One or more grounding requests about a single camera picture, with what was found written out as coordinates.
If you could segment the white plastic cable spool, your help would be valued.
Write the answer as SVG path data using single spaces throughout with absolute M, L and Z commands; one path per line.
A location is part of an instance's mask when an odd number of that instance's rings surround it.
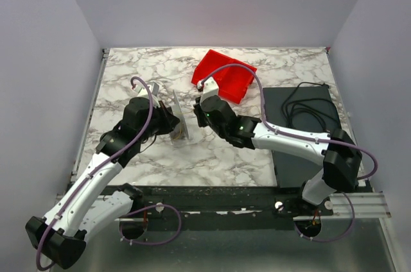
M 182 111 L 177 93 L 173 90 L 173 104 L 171 105 L 172 114 L 179 119 L 179 123 L 174 130 L 170 133 L 170 138 L 173 142 L 180 140 L 188 140 L 189 132 L 188 126 Z

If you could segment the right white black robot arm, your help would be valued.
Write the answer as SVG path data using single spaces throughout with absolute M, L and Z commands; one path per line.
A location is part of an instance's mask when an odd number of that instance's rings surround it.
M 362 154 L 343 130 L 309 133 L 264 123 L 261 119 L 236 115 L 219 96 L 200 96 L 193 106 L 198 125 L 210 127 L 217 136 L 237 148 L 267 149 L 300 157 L 320 166 L 303 183 L 300 199 L 318 206 L 335 192 L 353 192 Z

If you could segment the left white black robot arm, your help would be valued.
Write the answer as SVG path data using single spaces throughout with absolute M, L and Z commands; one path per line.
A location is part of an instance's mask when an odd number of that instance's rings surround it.
M 43 217 L 31 217 L 25 229 L 36 249 L 39 271 L 45 256 L 63 269 L 78 261 L 87 242 L 118 217 L 144 214 L 143 192 L 123 184 L 105 202 L 95 205 L 101 192 L 141 151 L 150 137 L 171 133 L 180 123 L 170 106 L 162 101 L 136 97 L 129 101 L 123 118 L 104 133 L 89 165 L 62 199 Z

